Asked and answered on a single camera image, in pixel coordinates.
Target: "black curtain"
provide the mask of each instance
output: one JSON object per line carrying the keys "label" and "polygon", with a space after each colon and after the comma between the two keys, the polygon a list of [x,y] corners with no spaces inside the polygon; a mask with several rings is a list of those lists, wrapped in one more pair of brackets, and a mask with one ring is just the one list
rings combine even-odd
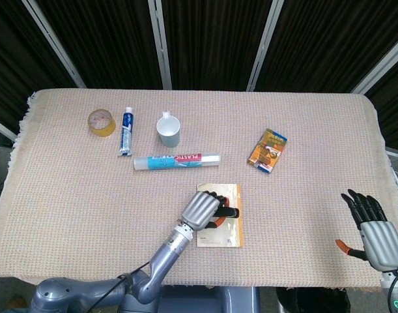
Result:
{"label": "black curtain", "polygon": [[349,93],[398,41],[398,0],[286,0],[256,91]]}
{"label": "black curtain", "polygon": [[386,145],[398,149],[398,62],[366,96],[375,105]]}
{"label": "black curtain", "polygon": [[163,0],[173,89],[245,91],[271,0]]}
{"label": "black curtain", "polygon": [[38,0],[89,88],[161,89],[147,0]]}
{"label": "black curtain", "polygon": [[0,0],[0,123],[14,133],[33,91],[76,85],[20,0]]}

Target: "beige tablecloth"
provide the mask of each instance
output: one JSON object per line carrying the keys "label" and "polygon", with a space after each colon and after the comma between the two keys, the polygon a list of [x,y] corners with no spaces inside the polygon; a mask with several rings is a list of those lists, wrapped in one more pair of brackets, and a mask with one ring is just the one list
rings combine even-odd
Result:
{"label": "beige tablecloth", "polygon": [[[218,167],[134,171],[118,157],[119,124],[134,107],[135,156],[221,154]],[[109,110],[117,130],[90,133]],[[163,110],[181,122],[178,147],[156,133]],[[246,164],[264,129],[289,139],[270,175]],[[340,193],[376,197],[398,229],[398,193],[373,105],[359,95],[52,89],[37,92],[12,152],[0,199],[0,276],[116,277],[146,262],[199,183],[241,186],[243,248],[197,248],[166,284],[379,286],[340,238],[362,242]]]}

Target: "white mug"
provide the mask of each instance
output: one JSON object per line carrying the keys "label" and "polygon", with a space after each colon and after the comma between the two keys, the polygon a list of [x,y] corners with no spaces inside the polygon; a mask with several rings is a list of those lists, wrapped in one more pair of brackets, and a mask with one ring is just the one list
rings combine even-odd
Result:
{"label": "white mug", "polygon": [[169,111],[162,112],[162,117],[157,122],[157,132],[166,147],[175,147],[180,141],[180,121],[170,115]]}

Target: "toothpaste tube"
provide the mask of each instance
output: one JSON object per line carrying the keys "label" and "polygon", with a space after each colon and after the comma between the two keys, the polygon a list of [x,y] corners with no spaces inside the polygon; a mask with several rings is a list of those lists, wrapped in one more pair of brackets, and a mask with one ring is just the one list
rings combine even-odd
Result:
{"label": "toothpaste tube", "polygon": [[134,158],[135,170],[163,170],[165,168],[197,168],[217,166],[220,163],[218,153],[195,153],[192,155],[158,155]]}
{"label": "toothpaste tube", "polygon": [[134,125],[134,115],[132,108],[127,106],[123,114],[121,145],[119,146],[119,156],[132,155],[132,126]]}

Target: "robotic hand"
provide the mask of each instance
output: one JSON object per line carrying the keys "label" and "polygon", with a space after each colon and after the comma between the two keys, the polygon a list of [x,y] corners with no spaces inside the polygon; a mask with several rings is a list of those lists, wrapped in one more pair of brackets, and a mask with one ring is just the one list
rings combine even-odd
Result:
{"label": "robotic hand", "polygon": [[196,193],[180,223],[149,261],[150,275],[139,268],[116,279],[98,282],[47,279],[36,288],[30,313],[66,313],[69,306],[87,309],[112,305],[120,305],[122,313],[156,313],[164,277],[192,240],[193,232],[211,227],[213,216],[238,217],[238,210],[226,207],[226,198],[214,192]]}
{"label": "robotic hand", "polygon": [[381,286],[388,292],[388,310],[398,313],[398,234],[387,221],[381,205],[371,196],[364,196],[349,189],[341,194],[349,206],[356,227],[360,231],[365,251],[349,248],[342,240],[338,247],[349,256],[364,261],[382,272]]}

